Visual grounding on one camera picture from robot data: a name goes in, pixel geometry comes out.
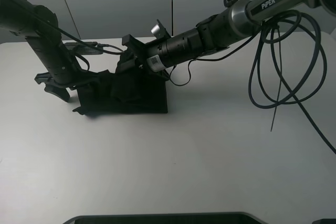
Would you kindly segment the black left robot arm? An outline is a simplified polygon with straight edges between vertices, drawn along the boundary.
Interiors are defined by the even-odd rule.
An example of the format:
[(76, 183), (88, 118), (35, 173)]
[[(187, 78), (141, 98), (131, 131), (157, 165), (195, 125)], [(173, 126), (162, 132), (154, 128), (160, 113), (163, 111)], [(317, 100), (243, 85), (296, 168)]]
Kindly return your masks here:
[(65, 102), (74, 90), (96, 81), (97, 75), (83, 70), (76, 54), (66, 48), (57, 30), (58, 19), (47, 7), (27, 0), (1, 0), (1, 28), (22, 36), (46, 68), (35, 77), (45, 84), (45, 92)]

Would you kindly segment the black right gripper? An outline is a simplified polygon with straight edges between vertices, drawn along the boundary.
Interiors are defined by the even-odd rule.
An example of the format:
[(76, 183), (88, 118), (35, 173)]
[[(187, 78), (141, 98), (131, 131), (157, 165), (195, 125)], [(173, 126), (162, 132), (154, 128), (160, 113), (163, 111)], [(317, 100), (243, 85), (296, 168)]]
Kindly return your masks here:
[(163, 42), (164, 38), (155, 39), (148, 43), (143, 43), (132, 35), (122, 37), (122, 45), (126, 46), (126, 50), (122, 53), (122, 73), (129, 73), (131, 71), (139, 72), (140, 74), (151, 77), (160, 78), (162, 80), (168, 79), (168, 73), (165, 70), (155, 72), (150, 67), (147, 59), (150, 58), (150, 50), (157, 49), (157, 45)]

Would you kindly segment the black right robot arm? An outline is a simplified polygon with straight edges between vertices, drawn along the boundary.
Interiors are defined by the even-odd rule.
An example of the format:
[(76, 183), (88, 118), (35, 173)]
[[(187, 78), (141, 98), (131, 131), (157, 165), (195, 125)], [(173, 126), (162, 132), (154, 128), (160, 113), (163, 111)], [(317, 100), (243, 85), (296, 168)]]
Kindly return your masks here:
[(117, 64), (118, 73), (142, 68), (159, 72), (188, 60), (211, 55), (253, 36), (261, 23), (299, 4), (322, 6), (335, 14), (335, 0), (224, 0), (226, 9), (198, 23), (195, 28), (170, 37), (161, 23), (152, 28), (155, 40), (142, 43), (126, 35), (126, 51)]

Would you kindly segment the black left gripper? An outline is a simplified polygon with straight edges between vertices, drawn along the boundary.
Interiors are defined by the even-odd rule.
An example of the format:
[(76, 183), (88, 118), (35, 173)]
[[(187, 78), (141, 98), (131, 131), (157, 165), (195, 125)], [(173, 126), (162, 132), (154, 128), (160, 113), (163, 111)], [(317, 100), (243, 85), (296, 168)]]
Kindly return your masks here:
[(83, 86), (96, 81), (97, 73), (83, 71), (50, 71), (39, 73), (34, 80), (37, 84), (44, 83), (44, 91), (55, 95), (65, 102), (69, 102), (70, 94), (65, 88), (74, 89), (76, 86)]

